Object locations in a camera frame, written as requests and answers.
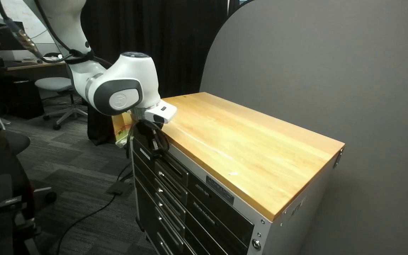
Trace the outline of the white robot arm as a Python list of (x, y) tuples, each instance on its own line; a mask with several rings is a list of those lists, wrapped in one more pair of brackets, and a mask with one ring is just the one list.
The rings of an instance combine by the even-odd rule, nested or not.
[(134, 113), (136, 122), (159, 127), (172, 120), (177, 107), (159, 93), (153, 58), (145, 52), (121, 52), (105, 66), (94, 54), (83, 30), (87, 0), (22, 0), (41, 21), (60, 49), (73, 78), (74, 90), (105, 116)]

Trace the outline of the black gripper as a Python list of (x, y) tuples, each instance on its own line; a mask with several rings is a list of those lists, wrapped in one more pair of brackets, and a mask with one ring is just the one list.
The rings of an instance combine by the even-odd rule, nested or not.
[(134, 130), (134, 149), (146, 161), (163, 157), (170, 143), (162, 127), (148, 120), (139, 120)]

